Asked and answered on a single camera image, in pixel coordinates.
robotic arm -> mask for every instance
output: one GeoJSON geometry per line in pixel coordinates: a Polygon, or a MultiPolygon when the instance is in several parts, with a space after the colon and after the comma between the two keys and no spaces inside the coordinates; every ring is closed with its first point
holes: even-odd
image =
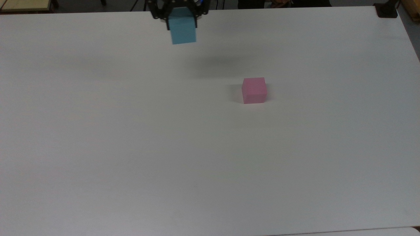
{"type": "Polygon", "coordinates": [[[158,8],[158,0],[147,0],[150,12],[153,18],[162,19],[166,22],[166,28],[169,29],[169,15],[174,8],[187,7],[194,16],[195,28],[197,28],[197,18],[201,15],[207,15],[210,7],[210,0],[202,0],[200,5],[196,5],[194,0],[164,0],[162,9],[158,8]]]}

wooden board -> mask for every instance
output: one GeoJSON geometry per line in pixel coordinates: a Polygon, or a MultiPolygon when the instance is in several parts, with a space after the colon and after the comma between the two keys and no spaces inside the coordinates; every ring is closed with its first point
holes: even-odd
{"type": "Polygon", "coordinates": [[[49,10],[49,8],[50,0],[7,0],[1,11],[33,11],[49,10]]]}
{"type": "Polygon", "coordinates": [[[413,21],[420,21],[420,0],[401,0],[413,21]]]}

floor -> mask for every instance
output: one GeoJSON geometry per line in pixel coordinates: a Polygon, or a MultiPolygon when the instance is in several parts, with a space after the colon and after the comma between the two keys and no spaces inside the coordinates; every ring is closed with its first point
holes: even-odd
{"type": "MultiPolygon", "coordinates": [[[[223,0],[212,0],[211,10],[222,8],[223,0]]],[[[60,7],[55,10],[57,13],[75,12],[114,12],[130,11],[136,0],[107,0],[107,5],[102,6],[100,0],[58,0],[60,7]]],[[[373,3],[384,3],[386,0],[330,0],[334,7],[342,6],[372,6],[373,3]]],[[[237,9],[237,0],[226,0],[224,9],[237,9]]],[[[144,0],[138,0],[133,11],[142,11],[144,0]]],[[[420,58],[420,25],[411,21],[403,6],[398,9],[400,17],[404,23],[408,36],[411,39],[417,57],[420,58]]]]}

black clamp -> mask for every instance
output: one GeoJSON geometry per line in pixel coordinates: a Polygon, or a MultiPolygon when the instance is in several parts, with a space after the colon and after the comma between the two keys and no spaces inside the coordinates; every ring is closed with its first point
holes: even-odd
{"type": "Polygon", "coordinates": [[[164,0],[163,7],[160,9],[158,0],[146,0],[153,18],[162,19],[166,22],[166,28],[169,30],[169,15],[174,8],[187,7],[194,16],[195,28],[197,28],[197,18],[201,15],[207,15],[210,8],[210,0],[202,0],[200,5],[196,5],[194,0],[164,0]]]}
{"type": "Polygon", "coordinates": [[[375,3],[376,13],[380,18],[396,18],[398,13],[395,5],[399,0],[389,0],[386,3],[375,3]]]}

person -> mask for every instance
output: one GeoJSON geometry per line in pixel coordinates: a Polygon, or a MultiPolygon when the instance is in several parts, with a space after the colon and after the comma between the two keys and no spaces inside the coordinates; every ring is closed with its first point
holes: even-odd
{"type": "MultiPolygon", "coordinates": [[[[265,0],[238,0],[238,9],[264,8],[265,0]]],[[[271,8],[331,7],[329,0],[271,0],[271,8]]]]}

